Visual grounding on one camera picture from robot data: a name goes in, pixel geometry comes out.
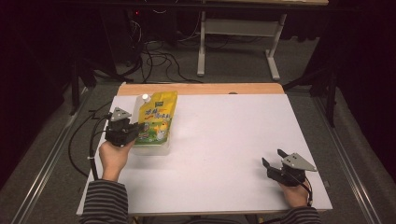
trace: snack bag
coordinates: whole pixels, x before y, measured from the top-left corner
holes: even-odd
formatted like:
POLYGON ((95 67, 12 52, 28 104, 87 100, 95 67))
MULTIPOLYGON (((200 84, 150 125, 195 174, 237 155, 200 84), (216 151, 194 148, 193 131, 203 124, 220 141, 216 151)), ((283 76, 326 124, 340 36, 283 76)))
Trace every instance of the snack bag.
POLYGON ((136 138, 137 146, 158 146, 168 140, 175 113, 177 91, 155 92, 140 106, 138 123, 144 130, 136 138))

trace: gray carpet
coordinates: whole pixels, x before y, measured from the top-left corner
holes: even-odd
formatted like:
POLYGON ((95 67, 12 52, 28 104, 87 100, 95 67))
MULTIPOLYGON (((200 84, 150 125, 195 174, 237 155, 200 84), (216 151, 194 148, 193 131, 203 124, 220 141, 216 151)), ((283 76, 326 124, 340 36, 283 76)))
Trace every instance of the gray carpet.
MULTIPOLYGON (((180 71, 184 77, 198 79, 206 83, 238 83, 238 82, 272 82, 269 69, 263 57, 263 45, 267 39, 248 42, 251 38, 239 38, 221 49, 207 49, 206 70, 204 77, 196 76, 196 62, 198 47, 179 45, 178 48, 163 46, 157 49, 161 52, 170 52, 175 55, 180 64, 180 71)), ((280 83, 287 83, 301 75, 306 67, 316 41, 298 43, 295 39, 281 41, 276 52, 276 64, 281 76, 280 83)), ((210 42, 211 47, 222 45, 221 42, 210 42)), ((150 49, 159 47, 159 43, 150 44, 150 49)), ((144 56, 145 66, 143 73, 149 73, 144 56)), ((163 58, 154 58, 154 64, 160 64, 163 58)), ((176 64, 173 63, 167 70, 167 64, 154 66, 148 81, 166 82, 180 79, 177 75, 176 64)), ((119 70, 127 68, 119 65, 119 70)), ((140 71, 131 75, 135 82, 143 80, 140 71)), ((86 104, 81 108, 71 132, 87 118, 93 110, 111 100, 116 94, 120 83, 99 80, 93 90, 85 92, 89 95, 86 104)), ((396 187, 384 167, 370 149, 369 144, 361 134, 359 126, 347 109, 342 94, 337 92, 335 107, 335 129, 329 128, 322 117, 320 110, 321 99, 312 98, 306 91, 307 87, 299 87, 287 92, 297 120, 303 131, 305 140, 311 149, 319 173, 326 182, 333 210, 320 213, 323 223, 370 223, 357 200, 356 190, 348 177, 338 148, 345 149, 348 158, 353 164, 359 180, 366 190, 370 203, 373 204, 382 223, 394 223, 396 219, 396 187), (340 143, 334 142, 334 133, 340 143)), ((0 221, 10 223, 17 214, 29 188, 39 174, 41 166, 46 161, 58 135, 69 119, 71 110, 70 90, 65 93, 66 101, 47 120, 41 133, 36 138, 21 163, 0 192, 0 221)), ((105 114, 109 105, 98 116, 105 114)), ((72 156, 75 163, 85 173, 90 166, 86 160, 88 155, 88 140, 95 120, 89 120, 76 135, 72 145, 72 156)), ((26 223, 77 223, 76 211, 84 190, 86 178, 79 174, 71 165, 67 156, 67 142, 70 134, 62 144, 62 154, 57 160, 45 186, 38 192, 37 201, 27 216, 26 223)), ((263 215, 266 218, 280 215, 263 215)))

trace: white tabletop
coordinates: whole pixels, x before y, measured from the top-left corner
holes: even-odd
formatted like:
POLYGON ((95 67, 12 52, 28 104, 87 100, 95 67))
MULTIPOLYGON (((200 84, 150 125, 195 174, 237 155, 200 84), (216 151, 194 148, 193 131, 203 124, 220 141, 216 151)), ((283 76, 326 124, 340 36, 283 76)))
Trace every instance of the white tabletop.
MULTIPOLYGON (((134 108, 135 96, 116 96, 134 108)), ((262 213, 287 210, 278 184, 266 176, 262 157, 280 167, 278 148, 315 165, 286 94, 179 95, 170 154, 130 153, 120 175, 135 216, 262 213)), ((102 165, 96 154, 99 176, 102 165)), ((306 172, 317 209, 332 209, 319 173, 306 172)), ((77 213, 82 213, 86 189, 77 213)))

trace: table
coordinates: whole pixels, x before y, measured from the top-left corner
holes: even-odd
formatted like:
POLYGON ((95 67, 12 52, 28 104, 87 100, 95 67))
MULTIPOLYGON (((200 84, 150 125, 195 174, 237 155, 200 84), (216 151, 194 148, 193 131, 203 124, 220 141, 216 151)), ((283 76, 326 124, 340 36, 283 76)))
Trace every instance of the table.
MULTIPOLYGON (((281 5, 303 5, 303 6, 327 6, 328 0, 212 0, 210 2, 237 2, 237 3, 259 3, 259 4, 281 4, 281 5)), ((197 76, 205 74, 205 35, 250 35, 269 36, 273 38, 271 48, 265 50, 265 57, 270 67, 272 79, 280 80, 277 71, 274 54, 276 46, 282 34, 287 14, 282 14, 278 21, 243 21, 207 19, 205 11, 201 12, 201 41, 198 53, 197 76)))
MULTIPOLYGON (((276 150, 282 148, 315 163, 280 85, 122 85, 110 110, 115 106, 133 108, 135 96, 130 94, 155 91, 179 94, 171 127, 171 153, 130 154, 119 181, 129 192, 131 215, 257 214, 289 209, 277 183, 266 176, 261 158, 280 167, 276 150)), ((101 175, 98 155, 95 158, 101 175)), ((332 209, 319 174, 306 175, 314 188, 314 206, 332 209)))

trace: human hand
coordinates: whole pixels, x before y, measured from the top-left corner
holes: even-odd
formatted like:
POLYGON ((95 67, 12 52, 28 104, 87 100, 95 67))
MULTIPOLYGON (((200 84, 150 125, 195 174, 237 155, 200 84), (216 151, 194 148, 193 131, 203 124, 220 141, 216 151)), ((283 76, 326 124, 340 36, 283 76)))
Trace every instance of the human hand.
POLYGON ((102 179, 119 180, 120 172, 128 160, 128 153, 133 145, 134 141, 123 147, 115 147, 110 142, 105 141, 99 147, 99 157, 103 166, 102 179))
POLYGON ((283 190, 283 194, 285 195, 286 201, 289 203, 291 207, 303 207, 307 206, 308 204, 308 191, 306 189, 299 185, 297 187, 287 187, 283 184, 278 183, 279 186, 283 190))

